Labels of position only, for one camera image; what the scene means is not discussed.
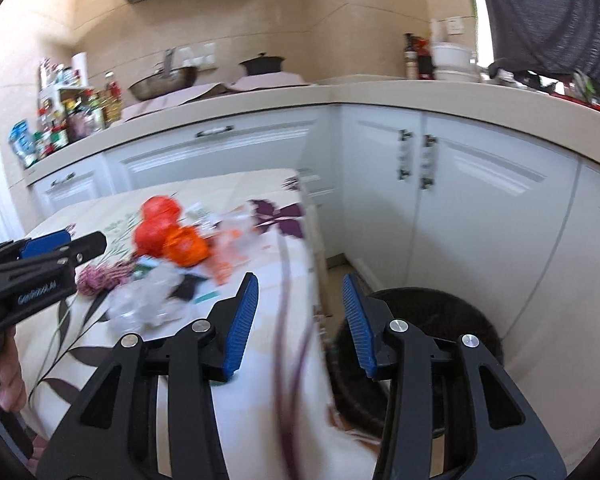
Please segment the person's left hand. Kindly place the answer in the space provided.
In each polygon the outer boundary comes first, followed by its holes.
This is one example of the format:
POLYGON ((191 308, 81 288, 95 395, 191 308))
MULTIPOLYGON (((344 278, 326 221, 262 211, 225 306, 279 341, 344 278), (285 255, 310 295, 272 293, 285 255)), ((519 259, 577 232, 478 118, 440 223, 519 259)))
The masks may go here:
POLYGON ((0 405, 12 413, 20 412, 27 402, 15 336, 16 328, 9 328, 0 345, 0 405))

